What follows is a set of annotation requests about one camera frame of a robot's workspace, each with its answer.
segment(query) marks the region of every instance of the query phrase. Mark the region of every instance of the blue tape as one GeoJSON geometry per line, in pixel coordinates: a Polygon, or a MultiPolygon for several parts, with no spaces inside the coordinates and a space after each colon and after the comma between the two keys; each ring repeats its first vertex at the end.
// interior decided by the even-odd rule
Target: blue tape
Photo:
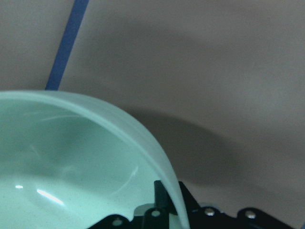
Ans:
{"type": "Polygon", "coordinates": [[[63,33],[61,39],[61,44],[59,45],[53,67],[49,75],[46,90],[57,91],[59,88],[88,2],[89,0],[74,1],[65,32],[63,33]]]}

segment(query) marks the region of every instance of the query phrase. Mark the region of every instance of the plastic bowl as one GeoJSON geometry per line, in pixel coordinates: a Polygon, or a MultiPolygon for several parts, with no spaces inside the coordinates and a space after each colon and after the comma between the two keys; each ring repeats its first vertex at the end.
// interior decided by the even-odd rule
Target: plastic bowl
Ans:
{"type": "Polygon", "coordinates": [[[72,93],[0,93],[1,225],[85,229],[110,214],[129,220],[169,192],[189,228],[172,166],[155,138],[104,101],[72,93]]]}

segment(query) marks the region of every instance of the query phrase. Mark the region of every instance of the light green bowl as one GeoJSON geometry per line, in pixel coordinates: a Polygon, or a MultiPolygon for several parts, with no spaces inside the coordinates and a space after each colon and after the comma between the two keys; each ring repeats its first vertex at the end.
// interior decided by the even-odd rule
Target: light green bowl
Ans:
{"type": "Polygon", "coordinates": [[[1,228],[85,229],[129,220],[161,180],[183,228],[176,175],[155,138],[104,101],[65,92],[0,92],[1,228]]]}

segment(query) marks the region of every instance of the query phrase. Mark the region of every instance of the mint green bowl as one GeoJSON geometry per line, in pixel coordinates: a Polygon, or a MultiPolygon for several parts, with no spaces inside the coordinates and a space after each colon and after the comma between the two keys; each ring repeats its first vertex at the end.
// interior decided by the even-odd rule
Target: mint green bowl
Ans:
{"type": "Polygon", "coordinates": [[[161,180],[189,228],[163,149],[133,117],[98,99],[0,92],[1,228],[85,229],[110,214],[129,220],[161,180]]]}

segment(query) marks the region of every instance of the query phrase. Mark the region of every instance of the blue line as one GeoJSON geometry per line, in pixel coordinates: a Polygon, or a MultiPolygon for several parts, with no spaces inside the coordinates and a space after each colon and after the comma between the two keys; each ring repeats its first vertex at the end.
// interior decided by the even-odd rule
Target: blue line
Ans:
{"type": "Polygon", "coordinates": [[[61,44],[59,45],[55,61],[49,75],[46,90],[57,91],[61,83],[77,32],[85,14],[89,0],[75,0],[61,44]]]}

